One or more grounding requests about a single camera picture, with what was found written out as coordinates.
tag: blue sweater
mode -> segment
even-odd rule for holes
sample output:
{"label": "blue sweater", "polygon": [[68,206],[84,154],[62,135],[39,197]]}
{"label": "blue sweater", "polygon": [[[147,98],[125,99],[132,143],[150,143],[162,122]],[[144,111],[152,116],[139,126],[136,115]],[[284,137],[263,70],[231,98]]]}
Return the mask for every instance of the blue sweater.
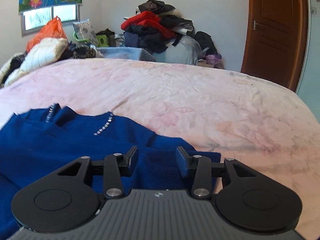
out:
{"label": "blue sweater", "polygon": [[[19,189],[80,156],[101,160],[109,154],[125,154],[133,145],[139,148],[139,161],[133,175],[122,178],[126,192],[130,188],[190,188],[191,181],[182,179],[176,164],[178,146],[189,155],[207,156],[213,162],[220,162],[221,157],[196,152],[181,138],[157,135],[110,112],[84,116],[55,104],[13,115],[0,131],[0,239],[18,229],[10,204]],[[102,176],[95,176],[92,188],[102,192]]]}

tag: black circular disc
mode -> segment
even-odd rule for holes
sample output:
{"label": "black circular disc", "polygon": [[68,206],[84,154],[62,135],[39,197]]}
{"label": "black circular disc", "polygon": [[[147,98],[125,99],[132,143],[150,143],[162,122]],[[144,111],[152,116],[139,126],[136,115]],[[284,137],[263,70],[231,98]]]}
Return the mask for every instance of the black circular disc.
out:
{"label": "black circular disc", "polygon": [[261,233],[295,228],[302,211],[302,202],[289,188],[272,181],[261,184],[232,182],[215,199],[218,213],[240,228]]}
{"label": "black circular disc", "polygon": [[19,224],[36,232],[57,233],[94,216],[100,205],[98,195],[79,179],[62,177],[51,183],[39,180],[13,197],[11,210]]}

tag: door frame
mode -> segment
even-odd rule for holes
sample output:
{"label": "door frame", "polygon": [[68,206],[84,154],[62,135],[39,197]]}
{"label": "door frame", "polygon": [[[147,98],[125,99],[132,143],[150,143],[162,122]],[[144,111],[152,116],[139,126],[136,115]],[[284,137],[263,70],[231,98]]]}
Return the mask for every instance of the door frame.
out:
{"label": "door frame", "polygon": [[[298,42],[296,47],[295,59],[291,77],[288,82],[288,89],[295,91],[297,89],[306,47],[307,47],[307,36],[308,36],[308,0],[299,0],[300,6],[300,24],[298,33]],[[248,13],[248,27],[247,27],[247,38],[244,47],[244,56],[242,61],[241,73],[246,71],[248,57],[249,57],[249,46],[251,42],[251,34],[253,29],[253,0],[249,0],[249,13]]]}

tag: door panel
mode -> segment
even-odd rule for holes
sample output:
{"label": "door panel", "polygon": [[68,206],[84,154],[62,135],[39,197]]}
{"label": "door panel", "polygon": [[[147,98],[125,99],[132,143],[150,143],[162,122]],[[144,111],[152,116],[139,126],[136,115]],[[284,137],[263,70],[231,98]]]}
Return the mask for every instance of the door panel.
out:
{"label": "door panel", "polygon": [[250,44],[242,72],[288,87],[300,27],[299,0],[252,0]]}

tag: orange plastic bag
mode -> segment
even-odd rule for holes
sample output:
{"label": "orange plastic bag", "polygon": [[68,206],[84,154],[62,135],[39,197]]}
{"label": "orange plastic bag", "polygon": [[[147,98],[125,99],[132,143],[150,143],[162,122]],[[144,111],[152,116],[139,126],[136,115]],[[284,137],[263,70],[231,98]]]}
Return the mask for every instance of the orange plastic bag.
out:
{"label": "orange plastic bag", "polygon": [[60,18],[56,16],[49,21],[27,44],[26,51],[29,52],[33,46],[37,45],[43,38],[67,38]]}

